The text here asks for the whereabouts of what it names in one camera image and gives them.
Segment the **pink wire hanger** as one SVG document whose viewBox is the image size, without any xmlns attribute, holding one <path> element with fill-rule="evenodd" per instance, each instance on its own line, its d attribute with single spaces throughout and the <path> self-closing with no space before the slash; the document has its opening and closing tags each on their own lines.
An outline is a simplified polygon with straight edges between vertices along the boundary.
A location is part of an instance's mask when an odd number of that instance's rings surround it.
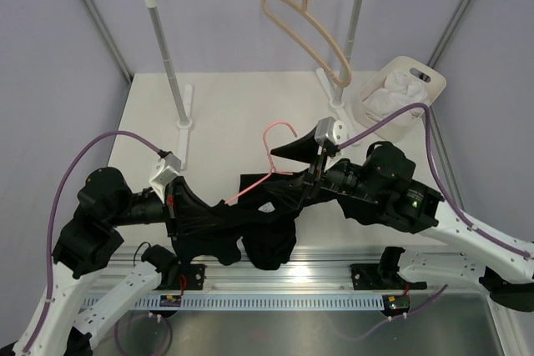
<svg viewBox="0 0 534 356">
<path fill-rule="evenodd" d="M 286 126 L 292 133 L 292 135 L 297 138 L 297 132 L 295 131 L 293 125 L 289 122 L 286 122 L 286 121 L 276 121 L 274 123 L 271 123 L 269 126 L 267 126 L 264 131 L 263 131 L 263 134 L 262 134 L 262 141 L 263 141 L 263 144 L 264 144 L 264 150 L 266 152 L 266 156 L 267 156 L 267 159 L 268 159 L 268 163 L 269 163 L 269 171 L 267 172 L 267 174 L 265 174 L 262 178 L 258 179 L 256 182 L 250 184 L 248 187 L 246 187 L 245 189 L 242 189 L 240 190 L 238 193 L 236 193 L 233 197 L 231 198 L 228 198 L 224 203 L 226 205 L 230 205 L 232 202 L 234 201 L 237 201 L 241 196 L 245 195 L 246 193 L 248 193 L 249 191 L 251 191 L 252 189 L 258 187 L 260 184 L 262 184 L 264 181 L 266 181 L 268 178 L 270 178 L 274 173 L 276 174 L 280 174 L 280 175 L 291 175 L 291 172 L 283 172 L 283 171 L 280 171 L 276 166 L 275 166 L 275 162 L 273 160 L 273 156 L 272 154 L 270 153 L 270 146 L 268 144 L 268 138 L 267 138 L 267 135 L 270 131 L 271 128 L 274 128 L 276 126 Z"/>
</svg>

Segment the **black t shirt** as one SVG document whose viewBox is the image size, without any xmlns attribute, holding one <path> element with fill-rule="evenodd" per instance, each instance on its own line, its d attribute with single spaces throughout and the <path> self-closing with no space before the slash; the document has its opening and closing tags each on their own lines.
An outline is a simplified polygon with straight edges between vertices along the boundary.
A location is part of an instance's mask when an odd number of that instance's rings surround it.
<svg viewBox="0 0 534 356">
<path fill-rule="evenodd" d="M 275 183 L 291 175 L 274 174 L 258 187 L 241 196 L 236 204 L 219 201 L 214 215 L 221 224 L 207 233 L 189 237 L 173 248 L 182 263 L 198 256 L 210 256 L 230 266 L 245 251 L 258 269 L 276 270 L 290 260 L 296 245 L 295 220 L 302 208 L 291 209 L 275 197 Z"/>
</svg>

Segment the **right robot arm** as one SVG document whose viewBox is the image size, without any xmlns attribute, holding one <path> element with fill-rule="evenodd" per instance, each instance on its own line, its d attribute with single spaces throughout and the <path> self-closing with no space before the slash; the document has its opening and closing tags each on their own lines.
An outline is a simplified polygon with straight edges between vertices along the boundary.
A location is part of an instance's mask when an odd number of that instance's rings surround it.
<svg viewBox="0 0 534 356">
<path fill-rule="evenodd" d="M 340 158 L 339 135 L 314 128 L 306 136 L 270 150 L 270 155 L 308 164 L 292 184 L 301 201 L 335 198 L 344 217 L 362 225 L 379 224 L 452 246 L 443 256 L 399 246 L 384 249 L 370 272 L 354 269 L 372 288 L 427 288 L 432 283 L 471 285 L 503 307 L 533 310 L 533 244 L 514 238 L 466 214 L 443 189 L 413 178 L 414 162 L 393 143 L 372 143 L 358 165 Z"/>
</svg>

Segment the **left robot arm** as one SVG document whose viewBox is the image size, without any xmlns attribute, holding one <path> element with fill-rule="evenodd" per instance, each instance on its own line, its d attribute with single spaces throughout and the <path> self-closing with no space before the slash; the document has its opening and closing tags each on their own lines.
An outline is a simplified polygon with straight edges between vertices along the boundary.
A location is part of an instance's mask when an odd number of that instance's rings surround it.
<svg viewBox="0 0 534 356">
<path fill-rule="evenodd" d="M 171 238 L 197 232 L 199 223 L 213 227 L 209 205 L 181 177 L 134 194 L 116 168 L 104 168 L 89 175 L 78 201 L 73 219 L 48 246 L 47 287 L 31 322 L 18 341 L 1 349 L 3 355 L 90 355 L 146 294 L 184 286 L 189 259 L 153 245 L 120 283 L 83 309 L 91 287 L 123 244 L 119 226 L 164 223 Z"/>
</svg>

